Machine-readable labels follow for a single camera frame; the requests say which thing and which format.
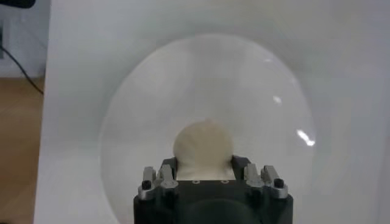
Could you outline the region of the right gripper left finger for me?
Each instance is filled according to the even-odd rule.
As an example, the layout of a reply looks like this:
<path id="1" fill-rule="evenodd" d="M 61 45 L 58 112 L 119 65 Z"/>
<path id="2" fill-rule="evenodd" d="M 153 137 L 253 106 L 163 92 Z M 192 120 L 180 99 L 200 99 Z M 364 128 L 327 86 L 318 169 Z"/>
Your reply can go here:
<path id="1" fill-rule="evenodd" d="M 176 193 L 179 182 L 176 180 L 177 159 L 164 159 L 160 169 L 156 171 L 152 166 L 143 170 L 143 179 L 138 187 L 140 200 L 154 200 L 169 192 Z"/>

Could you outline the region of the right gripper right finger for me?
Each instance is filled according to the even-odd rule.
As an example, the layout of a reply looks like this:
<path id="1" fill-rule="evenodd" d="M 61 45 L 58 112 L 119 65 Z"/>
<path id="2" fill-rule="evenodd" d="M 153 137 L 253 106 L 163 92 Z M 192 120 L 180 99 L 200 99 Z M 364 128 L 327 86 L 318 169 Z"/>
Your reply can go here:
<path id="1" fill-rule="evenodd" d="M 251 189 L 266 192 L 274 199 L 286 199 L 289 196 L 288 186 L 276 172 L 274 166 L 264 166 L 260 172 L 256 164 L 248 158 L 233 155 L 231 166 L 236 180 L 243 181 Z"/>

